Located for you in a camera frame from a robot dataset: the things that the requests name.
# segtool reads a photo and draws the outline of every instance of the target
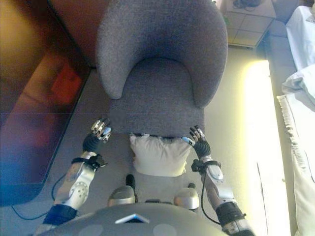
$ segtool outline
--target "bed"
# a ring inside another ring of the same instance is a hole
[[[278,96],[291,140],[296,205],[296,236],[315,233],[315,19],[311,8],[295,9],[286,24],[297,72]]]

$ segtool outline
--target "fringe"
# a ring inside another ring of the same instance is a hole
[[[309,161],[301,145],[299,135],[295,128],[294,117],[292,115],[290,105],[286,99],[286,95],[277,96],[277,99],[281,106],[284,124],[287,132],[289,133],[291,148],[296,156],[297,163],[305,174],[307,174],[308,176],[312,176]]]

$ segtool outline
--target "wall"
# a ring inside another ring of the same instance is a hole
[[[97,29],[108,2],[108,0],[50,0],[57,15],[91,66],[95,66]]]

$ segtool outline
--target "sunlight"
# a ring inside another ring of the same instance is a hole
[[[250,186],[257,180],[259,167],[269,235],[290,235],[290,223],[284,168],[278,134],[269,64],[267,60],[255,61],[246,68],[244,81],[244,132],[246,169]],[[259,191],[248,189],[249,199],[254,200]]]

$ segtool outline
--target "wooden furniture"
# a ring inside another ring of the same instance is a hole
[[[258,7],[236,8],[233,0],[225,0],[220,10],[225,16],[228,44],[257,47],[276,18],[271,0],[262,0]]]

